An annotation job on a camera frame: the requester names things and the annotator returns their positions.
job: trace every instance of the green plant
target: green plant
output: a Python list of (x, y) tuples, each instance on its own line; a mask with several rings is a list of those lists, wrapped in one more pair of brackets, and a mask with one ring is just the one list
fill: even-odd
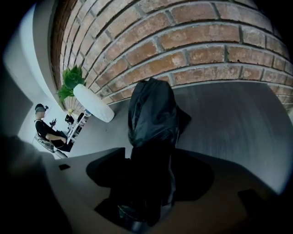
[(74, 66), (72, 69), (67, 68), (63, 71), (63, 85), (61, 89), (57, 91), (60, 102), (63, 102), (67, 97), (74, 97), (73, 89), (78, 84), (86, 85), (82, 78), (81, 67)]

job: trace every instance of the hand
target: hand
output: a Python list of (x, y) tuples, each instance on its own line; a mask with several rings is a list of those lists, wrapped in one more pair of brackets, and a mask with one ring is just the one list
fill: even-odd
[(65, 144), (67, 140), (66, 140), (66, 138), (62, 137), (61, 141), (63, 141), (63, 143)]

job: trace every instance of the brick wall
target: brick wall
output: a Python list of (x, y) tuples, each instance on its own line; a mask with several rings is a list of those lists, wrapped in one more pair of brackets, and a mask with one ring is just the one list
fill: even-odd
[[(77, 0), (61, 29), (55, 76), (62, 82), (62, 70), (81, 64), (87, 87), (108, 104), (154, 77), (173, 88), (262, 82), (293, 108), (288, 50), (251, 0)], [(81, 108), (75, 98), (65, 104)]]

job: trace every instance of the potted plant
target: potted plant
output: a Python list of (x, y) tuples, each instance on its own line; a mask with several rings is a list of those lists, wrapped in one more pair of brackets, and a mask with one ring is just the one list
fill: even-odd
[(114, 118), (112, 109), (85, 86), (81, 67), (74, 66), (63, 71), (63, 85), (57, 94), (62, 102), (67, 97), (74, 97), (95, 117), (110, 122)]

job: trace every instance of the wooden surface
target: wooden surface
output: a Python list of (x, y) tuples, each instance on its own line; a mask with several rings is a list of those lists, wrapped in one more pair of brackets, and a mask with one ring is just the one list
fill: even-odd
[[(280, 193), (292, 171), (293, 126), (271, 89), (258, 83), (216, 83), (174, 90), (179, 107), (192, 117), (177, 148), (244, 166)], [(70, 157), (132, 146), (127, 137), (129, 100), (110, 105), (110, 123), (90, 117)]]

